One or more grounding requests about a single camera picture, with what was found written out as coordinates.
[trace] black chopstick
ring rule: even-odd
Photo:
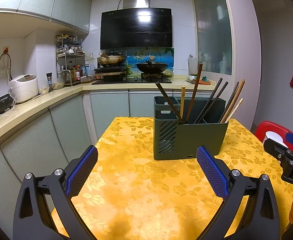
[[[161,86],[160,82],[157,82],[155,84],[158,89],[160,90],[160,92],[162,93],[162,95],[164,96],[165,100],[168,102],[169,106],[171,107],[172,111],[174,112],[174,114],[176,115],[176,117],[178,118],[179,120],[179,123],[180,124],[183,124],[183,121],[180,117],[180,113],[176,110],[176,108],[174,107],[171,99],[169,98],[169,96],[167,95],[167,93],[165,92],[165,90],[163,89],[163,87]]]
[[[223,85],[223,87],[221,88],[220,92],[217,94],[217,96],[214,98],[213,102],[211,103],[211,105],[208,107],[208,109],[204,112],[204,114],[200,117],[200,119],[198,120],[197,123],[200,123],[202,121],[202,119],[204,118],[204,116],[208,113],[208,111],[211,109],[211,107],[213,106],[213,104],[215,103],[215,101],[217,101],[219,99],[219,96],[222,94],[222,92],[224,91],[224,89],[226,88],[226,86],[228,85],[228,81],[225,82],[225,84]]]
[[[210,97],[208,98],[208,101],[205,103],[204,107],[202,108],[201,112],[199,113],[198,117],[196,118],[196,120],[194,121],[194,123],[198,123],[200,117],[202,116],[202,114],[204,113],[206,107],[208,106],[208,104],[210,103],[210,101],[212,100],[214,94],[216,93],[217,89],[219,88],[220,84],[222,83],[223,78],[220,78],[219,81],[217,82],[212,94],[210,95]]]
[[[225,107],[225,109],[224,109],[224,111],[223,111],[223,114],[221,115],[221,117],[220,117],[220,119],[219,119],[219,123],[222,121],[223,116],[225,115],[225,113],[226,113],[227,110],[229,109],[229,106],[230,106],[230,104],[231,104],[231,102],[232,102],[232,100],[233,100],[233,98],[234,98],[234,96],[235,96],[235,92],[236,92],[236,90],[237,90],[237,88],[238,88],[238,85],[239,85],[239,81],[235,84],[235,87],[234,87],[233,92],[232,92],[232,94],[231,94],[231,96],[230,96],[230,99],[229,99],[229,101],[228,101],[228,103],[227,103],[227,105],[226,105],[226,107]]]

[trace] countertop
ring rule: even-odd
[[[185,86],[187,90],[193,90],[194,85],[185,81],[186,76],[179,76],[172,79],[172,84],[162,83],[164,89],[181,89]],[[198,90],[214,90],[216,85],[215,81],[210,81],[211,85],[199,85]],[[41,110],[53,105],[54,103],[67,98],[73,94],[81,91],[90,90],[106,90],[106,89],[157,89],[155,83],[126,83],[126,84],[105,84],[105,85],[92,85],[92,83],[80,84],[73,87],[65,87],[60,90],[42,95],[26,103],[16,105],[15,111],[10,109],[7,116],[0,116],[0,137],[6,132],[14,128],[19,123],[23,122],[32,115],[40,112]]]

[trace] floral pattern tablecloth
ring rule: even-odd
[[[99,240],[196,239],[222,202],[196,159],[153,159],[152,118],[115,118],[96,147],[98,162],[72,202]],[[282,168],[277,160],[235,119],[229,122],[217,158],[246,176],[270,176],[283,233],[293,185],[280,179]],[[227,235],[236,230],[247,198]],[[59,232],[67,236],[56,210],[52,216]]]

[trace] chopstick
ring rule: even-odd
[[[221,120],[221,123],[222,123],[222,122],[225,122],[226,119],[227,119],[227,117],[228,117],[228,116],[230,115],[230,113],[232,112],[232,109],[233,109],[235,103],[237,102],[237,100],[238,100],[238,98],[239,98],[239,96],[240,96],[240,93],[241,93],[241,91],[242,91],[242,89],[243,89],[244,83],[245,83],[245,80],[242,79],[242,80],[240,81],[240,84],[239,84],[239,86],[238,86],[238,88],[237,88],[237,90],[236,90],[235,96],[234,96],[234,98],[233,98],[233,100],[232,100],[232,102],[231,102],[231,104],[230,104],[228,110],[226,111],[225,115],[223,116],[223,118],[222,118],[222,120]]]
[[[181,106],[180,106],[181,119],[183,119],[184,97],[185,97],[185,87],[182,87],[181,88]]]
[[[242,103],[242,101],[243,101],[243,98],[240,99],[240,101],[238,102],[237,106],[234,108],[234,110],[232,111],[232,113],[229,115],[229,117],[226,119],[225,122],[228,122],[228,121],[231,119],[232,115],[233,115],[233,114],[235,113],[235,111],[238,109],[238,107],[239,107],[239,105]]]
[[[232,102],[232,100],[233,100],[233,98],[234,98],[234,95],[235,95],[235,92],[236,92],[236,90],[237,90],[237,88],[238,88],[238,85],[239,85],[239,81],[235,84],[235,87],[234,87],[233,92],[232,92],[232,94],[231,94],[231,96],[230,96],[230,99],[229,99],[229,101],[228,101],[228,103],[227,103],[227,105],[226,105],[226,107],[225,107],[225,109],[224,109],[224,111],[223,111],[223,113],[222,113],[222,115],[221,115],[221,117],[220,117],[220,119],[219,119],[218,122],[221,122],[223,116],[224,116],[225,113],[227,112],[227,110],[228,110],[228,108],[229,108],[229,106],[230,106],[230,104],[231,104],[231,102]]]
[[[174,107],[171,99],[168,97],[167,93],[165,92],[165,90],[163,89],[163,87],[161,86],[161,84],[159,82],[156,83],[156,86],[158,87],[158,89],[160,90],[160,92],[162,93],[162,95],[164,96],[165,100],[168,102],[168,104],[170,105],[172,111],[174,112],[174,114],[176,115],[176,117],[179,120],[179,124],[183,124],[183,121],[180,117],[180,113],[176,110],[176,108]]]
[[[208,104],[210,103],[210,101],[212,100],[214,94],[217,92],[217,89],[219,88],[221,82],[222,82],[223,78],[220,78],[219,81],[217,82],[213,92],[211,93],[210,97],[208,98],[208,101],[205,103],[204,107],[202,108],[201,112],[199,113],[198,117],[196,118],[196,120],[194,121],[194,123],[197,123],[198,120],[201,118],[202,114],[205,111],[205,108],[208,106]]]
[[[221,88],[220,92],[217,94],[217,96],[214,98],[213,102],[211,103],[211,105],[208,107],[208,109],[204,112],[204,114],[201,116],[201,118],[198,120],[197,123],[200,123],[202,121],[202,119],[205,117],[205,115],[208,113],[208,111],[211,109],[211,107],[214,105],[215,101],[217,101],[220,97],[220,95],[222,94],[222,92],[224,91],[224,89],[226,88],[226,86],[228,85],[228,81],[225,82],[225,84],[223,85],[223,87]]]
[[[189,108],[188,108],[188,111],[187,111],[185,123],[188,122],[189,117],[190,117],[190,114],[191,114],[191,111],[192,111],[192,108],[193,108],[194,99],[195,99],[196,92],[198,90],[198,85],[199,85],[200,76],[201,76],[201,72],[202,72],[202,67],[203,67],[203,64],[199,63],[199,65],[198,65],[198,73],[196,75],[196,80],[195,80],[195,85],[194,85],[194,89],[193,89],[193,94],[192,94],[191,102],[189,104]]]

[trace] red stool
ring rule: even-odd
[[[274,122],[270,122],[270,121],[263,121],[261,122],[256,131],[255,131],[255,136],[256,138],[258,138],[261,142],[264,140],[264,137],[265,137],[265,133],[267,131],[272,131],[272,132],[275,132],[277,133],[278,135],[280,135],[282,138],[283,138],[283,142],[288,146],[288,148],[293,152],[293,145],[288,143],[286,140],[285,140],[285,135],[290,132],[290,133],[293,133],[291,132],[289,129],[277,124],[277,123],[274,123]]]

